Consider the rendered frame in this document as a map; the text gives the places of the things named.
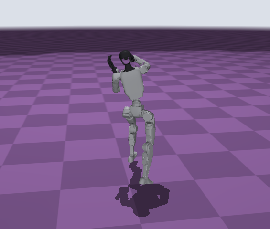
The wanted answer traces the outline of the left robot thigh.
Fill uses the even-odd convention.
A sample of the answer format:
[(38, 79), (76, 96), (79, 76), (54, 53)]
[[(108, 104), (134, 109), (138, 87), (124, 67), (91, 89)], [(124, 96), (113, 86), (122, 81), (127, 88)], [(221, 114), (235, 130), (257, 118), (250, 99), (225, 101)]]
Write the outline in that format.
[(130, 117), (130, 107), (126, 106), (123, 109), (123, 113), (122, 113), (123, 117), (126, 118), (126, 120), (128, 121), (128, 123), (131, 125), (130, 126), (130, 132), (131, 133), (136, 133), (138, 130), (138, 127), (136, 125), (136, 118), (135, 117)]

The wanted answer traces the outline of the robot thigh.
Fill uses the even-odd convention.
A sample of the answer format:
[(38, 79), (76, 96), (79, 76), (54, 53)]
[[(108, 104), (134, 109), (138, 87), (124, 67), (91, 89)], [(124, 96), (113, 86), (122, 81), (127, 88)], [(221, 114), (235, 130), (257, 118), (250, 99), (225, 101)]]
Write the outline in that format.
[(123, 109), (123, 113), (122, 113), (123, 117), (126, 118), (126, 120), (128, 121), (128, 123), (131, 125), (130, 126), (130, 132), (131, 133), (136, 133), (138, 130), (138, 127), (136, 125), (136, 118), (135, 117), (130, 117), (130, 107), (126, 106)]
[(142, 145), (144, 152), (147, 152), (147, 145), (154, 145), (155, 140), (155, 119), (154, 114), (151, 111), (143, 110), (142, 117), (145, 121), (145, 133), (146, 133), (146, 143)]

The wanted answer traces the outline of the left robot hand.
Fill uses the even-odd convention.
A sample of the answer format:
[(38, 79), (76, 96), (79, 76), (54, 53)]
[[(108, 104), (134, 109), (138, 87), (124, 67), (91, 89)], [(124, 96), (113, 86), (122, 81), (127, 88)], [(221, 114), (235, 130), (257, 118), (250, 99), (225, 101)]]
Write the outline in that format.
[(110, 68), (112, 69), (113, 73), (117, 73), (116, 67), (114, 67), (114, 64), (111, 61), (111, 55), (108, 57), (107, 61), (108, 61)]

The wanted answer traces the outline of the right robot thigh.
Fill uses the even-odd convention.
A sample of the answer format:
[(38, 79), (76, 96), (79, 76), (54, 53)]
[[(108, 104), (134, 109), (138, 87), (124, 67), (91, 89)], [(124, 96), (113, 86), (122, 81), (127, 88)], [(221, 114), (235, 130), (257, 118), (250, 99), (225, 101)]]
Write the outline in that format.
[(151, 111), (143, 110), (142, 117), (145, 121), (145, 133), (146, 133), (146, 143), (142, 145), (144, 152), (147, 152), (147, 145), (154, 145), (155, 140), (155, 119), (154, 114)]

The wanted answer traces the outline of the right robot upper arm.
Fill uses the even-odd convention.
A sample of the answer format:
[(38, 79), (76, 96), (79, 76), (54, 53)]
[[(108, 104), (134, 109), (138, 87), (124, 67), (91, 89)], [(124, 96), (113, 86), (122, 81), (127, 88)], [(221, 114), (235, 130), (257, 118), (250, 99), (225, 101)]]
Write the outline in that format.
[(150, 69), (150, 65), (147, 65), (146, 63), (144, 63), (141, 67), (139, 67), (139, 69), (141, 71), (141, 74), (145, 74)]

